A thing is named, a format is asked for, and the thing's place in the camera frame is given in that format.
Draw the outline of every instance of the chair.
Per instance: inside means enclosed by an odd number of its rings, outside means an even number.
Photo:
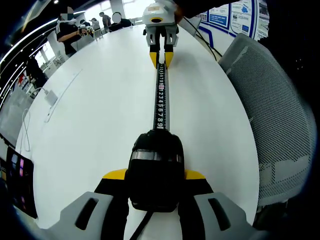
[[[193,26],[195,26],[196,29],[198,29],[201,18],[200,17],[193,17],[188,19],[190,23],[192,23]],[[188,33],[190,33],[193,37],[196,35],[197,31],[190,25],[184,18],[180,21],[179,26],[182,27],[184,30],[186,30]]]
[[[249,118],[259,161],[259,206],[284,202],[302,189],[317,127],[309,105],[270,51],[238,34],[220,66]]]

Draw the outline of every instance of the black strap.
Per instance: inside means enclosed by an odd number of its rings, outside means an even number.
[[[149,220],[152,217],[152,214],[154,214],[153,211],[147,211],[146,214],[144,215],[144,218],[140,222],[139,226],[136,228],[135,232],[133,233],[132,237],[130,240],[137,240],[142,231],[144,230],[145,226],[148,224]]]

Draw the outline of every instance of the white robot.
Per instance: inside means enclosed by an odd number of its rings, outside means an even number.
[[[145,24],[143,35],[150,46],[150,57],[155,68],[159,63],[160,35],[164,37],[164,57],[168,68],[174,56],[179,28],[175,22],[176,6],[168,0],[158,0],[150,4],[143,12],[142,21]]]

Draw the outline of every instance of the wall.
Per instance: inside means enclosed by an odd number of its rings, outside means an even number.
[[[119,12],[119,13],[121,13],[123,19],[126,18],[124,4],[123,4],[122,0],[110,0],[110,5],[111,5],[111,9],[112,9],[113,13]]]
[[[256,28],[259,20],[259,1],[241,0],[213,8],[198,15],[202,18],[199,32],[222,55],[238,33],[257,39]]]
[[[123,5],[125,17],[127,19],[142,18],[146,7],[148,7],[150,4],[153,4],[154,2],[155,0],[127,0]]]
[[[86,19],[86,17],[85,17],[85,14],[84,13],[81,13],[80,15],[78,15],[76,18],[76,23],[75,23],[75,25],[77,25],[77,26],[79,26],[80,25],[80,21],[82,20],[82,19],[84,19],[84,20],[86,20],[87,22],[89,22],[89,19]]]

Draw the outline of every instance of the blue poster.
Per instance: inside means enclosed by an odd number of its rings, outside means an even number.
[[[250,35],[252,20],[252,0],[240,0],[231,3],[231,30],[236,33]]]
[[[229,4],[214,7],[209,10],[209,22],[228,28]]]

